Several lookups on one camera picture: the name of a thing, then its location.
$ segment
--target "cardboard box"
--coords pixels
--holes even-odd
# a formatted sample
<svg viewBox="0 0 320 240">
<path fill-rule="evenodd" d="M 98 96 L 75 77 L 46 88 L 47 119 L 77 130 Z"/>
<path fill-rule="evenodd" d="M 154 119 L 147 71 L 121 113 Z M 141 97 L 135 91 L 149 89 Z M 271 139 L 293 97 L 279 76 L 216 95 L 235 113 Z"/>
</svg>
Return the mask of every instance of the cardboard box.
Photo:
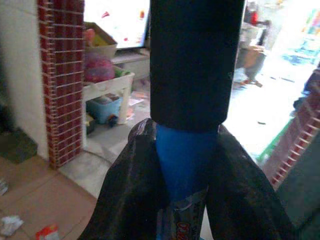
<svg viewBox="0 0 320 240">
<path fill-rule="evenodd" d="M 94 22 L 85 22 L 84 26 L 85 29 L 93 29 L 95 34 L 107 43 L 107 45 L 101 46 L 86 46 L 85 51 L 88 53 L 102 54 L 111 60 L 116 54 L 118 43 Z"/>
</svg>

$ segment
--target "green rug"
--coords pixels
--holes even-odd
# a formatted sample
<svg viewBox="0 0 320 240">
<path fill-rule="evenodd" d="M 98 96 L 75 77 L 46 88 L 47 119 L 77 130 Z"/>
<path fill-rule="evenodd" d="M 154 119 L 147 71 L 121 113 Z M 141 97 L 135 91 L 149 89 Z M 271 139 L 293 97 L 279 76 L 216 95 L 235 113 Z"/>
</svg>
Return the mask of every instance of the green rug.
<svg viewBox="0 0 320 240">
<path fill-rule="evenodd" d="M 0 157 L 20 164 L 37 154 L 37 144 L 21 129 L 0 135 Z"/>
</svg>

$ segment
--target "blue plastic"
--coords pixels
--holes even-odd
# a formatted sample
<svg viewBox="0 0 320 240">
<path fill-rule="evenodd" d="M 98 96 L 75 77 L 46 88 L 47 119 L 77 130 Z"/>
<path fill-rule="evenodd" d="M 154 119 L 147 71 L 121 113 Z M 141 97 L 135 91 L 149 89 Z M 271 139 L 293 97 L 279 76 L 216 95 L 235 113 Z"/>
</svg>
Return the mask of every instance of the blue plastic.
<svg viewBox="0 0 320 240">
<path fill-rule="evenodd" d="M 95 118 L 98 124 L 105 124 L 111 115 L 119 116 L 122 98 L 108 104 L 100 104 L 94 99 L 86 102 L 86 111 Z"/>
<path fill-rule="evenodd" d="M 186 132 L 157 125 L 156 151 L 171 201 L 206 189 L 218 127 L 210 132 Z"/>
</svg>

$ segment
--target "black cylinder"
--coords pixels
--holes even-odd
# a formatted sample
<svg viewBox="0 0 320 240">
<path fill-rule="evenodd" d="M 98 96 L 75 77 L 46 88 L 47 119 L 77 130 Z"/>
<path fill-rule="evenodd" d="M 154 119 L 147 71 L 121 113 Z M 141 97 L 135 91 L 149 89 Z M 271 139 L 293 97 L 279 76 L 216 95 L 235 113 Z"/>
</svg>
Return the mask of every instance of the black cylinder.
<svg viewBox="0 0 320 240">
<path fill-rule="evenodd" d="M 227 117 L 244 0 L 151 0 L 151 118 L 191 132 Z"/>
</svg>

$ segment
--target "black plastic bag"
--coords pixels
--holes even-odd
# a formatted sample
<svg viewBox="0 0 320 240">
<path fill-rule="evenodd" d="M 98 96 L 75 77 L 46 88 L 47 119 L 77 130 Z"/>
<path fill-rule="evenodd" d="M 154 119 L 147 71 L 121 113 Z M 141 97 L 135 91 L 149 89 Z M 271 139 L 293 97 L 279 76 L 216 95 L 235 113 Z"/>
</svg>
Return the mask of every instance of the black plastic bag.
<svg viewBox="0 0 320 240">
<path fill-rule="evenodd" d="M 151 119 L 131 130 L 79 240 L 156 239 L 157 212 L 169 202 L 155 137 Z M 223 126 L 211 166 L 206 205 L 215 240 L 295 239 L 294 227 L 267 178 Z"/>
</svg>

